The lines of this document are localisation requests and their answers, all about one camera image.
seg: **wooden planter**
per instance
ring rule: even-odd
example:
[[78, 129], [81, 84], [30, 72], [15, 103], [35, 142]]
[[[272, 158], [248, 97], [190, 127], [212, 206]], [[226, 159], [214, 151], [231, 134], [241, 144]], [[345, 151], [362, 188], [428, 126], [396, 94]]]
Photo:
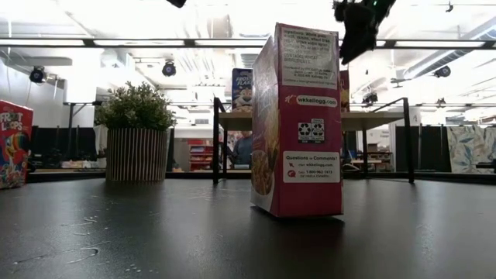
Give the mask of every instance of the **wooden planter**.
[[165, 179], [169, 131], [110, 129], [107, 137], [107, 181]]

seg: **recycling label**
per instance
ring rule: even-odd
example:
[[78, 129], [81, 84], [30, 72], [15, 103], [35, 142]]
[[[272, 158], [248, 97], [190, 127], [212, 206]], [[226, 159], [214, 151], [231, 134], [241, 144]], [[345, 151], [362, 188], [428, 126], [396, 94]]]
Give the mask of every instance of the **recycling label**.
[[324, 119], [311, 119], [310, 122], [298, 123], [299, 143], [324, 143], [325, 141]]

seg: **potted plant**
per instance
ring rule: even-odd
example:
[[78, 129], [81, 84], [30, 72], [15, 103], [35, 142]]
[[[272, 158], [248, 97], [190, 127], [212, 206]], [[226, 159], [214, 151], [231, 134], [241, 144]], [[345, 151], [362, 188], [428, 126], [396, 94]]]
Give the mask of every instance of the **potted plant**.
[[169, 128], [175, 124], [164, 94], [142, 83], [114, 91], [97, 114], [108, 128], [108, 181], [162, 181], [165, 178]]

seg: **black table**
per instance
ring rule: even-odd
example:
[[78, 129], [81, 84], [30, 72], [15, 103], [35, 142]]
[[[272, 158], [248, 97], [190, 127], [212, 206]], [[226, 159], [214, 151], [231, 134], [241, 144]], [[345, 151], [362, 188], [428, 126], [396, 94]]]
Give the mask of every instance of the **black table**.
[[0, 191], [0, 278], [494, 278], [495, 201], [491, 186], [345, 181], [345, 215], [279, 220], [249, 181], [32, 184]]

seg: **frosted flakes box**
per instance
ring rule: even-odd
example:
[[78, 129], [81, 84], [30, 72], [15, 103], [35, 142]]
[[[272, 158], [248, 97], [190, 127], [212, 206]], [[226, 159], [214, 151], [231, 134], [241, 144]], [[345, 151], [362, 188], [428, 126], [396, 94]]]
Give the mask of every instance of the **frosted flakes box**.
[[26, 183], [32, 125], [33, 110], [0, 101], [0, 189], [21, 187]]
[[252, 69], [232, 69], [232, 111], [252, 111]]
[[338, 38], [278, 23], [253, 65], [251, 202], [272, 215], [343, 213]]

